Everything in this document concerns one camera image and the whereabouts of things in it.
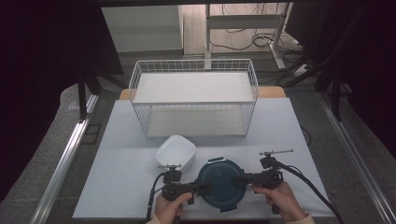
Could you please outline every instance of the white wire basket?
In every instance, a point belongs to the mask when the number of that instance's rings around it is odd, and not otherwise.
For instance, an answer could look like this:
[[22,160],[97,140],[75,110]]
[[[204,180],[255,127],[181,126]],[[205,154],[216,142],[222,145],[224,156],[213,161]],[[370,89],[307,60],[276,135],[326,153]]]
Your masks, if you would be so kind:
[[147,137],[246,136],[257,94],[249,59],[139,61],[129,85]]

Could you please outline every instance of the white tabletop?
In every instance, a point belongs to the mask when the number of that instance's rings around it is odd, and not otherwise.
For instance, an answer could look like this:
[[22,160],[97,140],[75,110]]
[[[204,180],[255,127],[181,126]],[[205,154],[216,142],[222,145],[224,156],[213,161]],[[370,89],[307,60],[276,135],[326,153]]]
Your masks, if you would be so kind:
[[[246,137],[189,138],[197,147],[195,161],[183,174],[182,183],[194,181],[205,163],[217,157],[234,161],[247,173],[262,171],[259,153],[293,148],[276,154],[278,161],[298,167],[327,198],[323,184],[288,98],[257,101]],[[129,101],[117,101],[106,127],[75,218],[144,218],[149,192],[157,168],[155,151],[165,139],[147,139]],[[303,209],[314,217],[333,216],[329,208],[298,177],[284,171]],[[262,195],[251,188],[238,208],[221,213],[218,208],[195,196],[195,204],[184,206],[182,219],[264,219],[278,217]]]

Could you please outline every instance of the human hand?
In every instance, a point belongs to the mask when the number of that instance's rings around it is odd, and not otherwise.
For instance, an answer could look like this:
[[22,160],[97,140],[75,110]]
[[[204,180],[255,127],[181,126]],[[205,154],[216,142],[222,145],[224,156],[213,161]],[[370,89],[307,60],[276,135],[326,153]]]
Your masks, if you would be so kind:
[[279,214],[285,221],[298,221],[306,218],[307,214],[298,204],[288,183],[282,182],[276,189],[258,186],[252,186],[252,188],[255,192],[264,194],[269,205],[275,204],[279,207]]
[[175,216],[183,215],[183,203],[192,197],[192,193],[184,193],[174,201],[167,201],[162,195],[157,197],[155,204],[155,216],[161,224],[171,224]]

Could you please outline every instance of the black cable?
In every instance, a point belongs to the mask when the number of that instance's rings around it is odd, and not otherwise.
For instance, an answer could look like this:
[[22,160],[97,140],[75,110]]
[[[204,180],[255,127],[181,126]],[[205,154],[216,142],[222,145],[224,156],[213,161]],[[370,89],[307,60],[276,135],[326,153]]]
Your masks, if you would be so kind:
[[303,175],[303,172],[301,172],[301,170],[295,166],[292,165],[288,165],[289,167],[293,168],[294,170],[298,171],[298,173],[300,173],[301,175]]
[[307,145],[307,146],[311,146],[311,143],[312,143],[312,136],[311,136],[311,134],[310,134],[309,131],[308,131],[305,127],[303,127],[302,125],[300,125],[300,128],[301,128],[304,132],[306,132],[306,134],[308,135],[308,142],[306,143],[306,145]]
[[311,189],[315,192],[315,194],[317,194],[318,197],[330,208],[330,210],[332,210],[332,212],[333,212],[333,213],[335,214],[335,216],[337,217],[338,222],[340,222],[340,224],[344,224],[344,220],[341,218],[341,216],[340,216],[340,214],[338,213],[338,211],[332,206],[332,204],[331,204],[329,201],[327,201],[327,200],[323,197],[323,195],[321,195],[321,193],[317,190],[317,188],[315,188],[315,185],[313,185],[313,184],[311,183],[311,181],[309,181],[309,179],[307,179],[305,176],[303,176],[302,174],[298,173],[297,171],[293,170],[292,168],[290,168],[289,166],[283,164],[283,163],[280,162],[280,161],[277,161],[276,164],[277,164],[280,168],[282,168],[282,169],[284,169],[284,170],[287,170],[287,171],[289,171],[290,173],[292,173],[292,174],[296,175],[297,177],[299,177],[300,179],[302,179],[302,180],[305,182],[305,184],[307,184],[307,185],[309,186],[309,188],[311,188]]
[[215,46],[215,47],[221,47],[221,48],[226,48],[226,49],[234,49],[234,50],[244,50],[244,49],[248,49],[248,48],[250,48],[250,46],[253,45],[253,43],[251,43],[250,45],[248,45],[248,46],[245,47],[245,48],[242,48],[242,49],[235,49],[235,48],[231,48],[231,47],[224,46],[224,45],[214,44],[214,43],[212,43],[212,41],[209,41],[209,43],[210,43],[211,45]]
[[152,185],[152,189],[151,192],[149,194],[149,199],[148,199],[148,213],[146,215],[146,222],[149,222],[151,220],[151,210],[152,210],[152,203],[154,201],[154,194],[155,192],[157,192],[158,190],[155,190],[155,186],[157,185],[158,179],[160,179],[160,177],[162,175],[165,175],[165,173],[160,173],[157,178],[155,178],[154,184]]

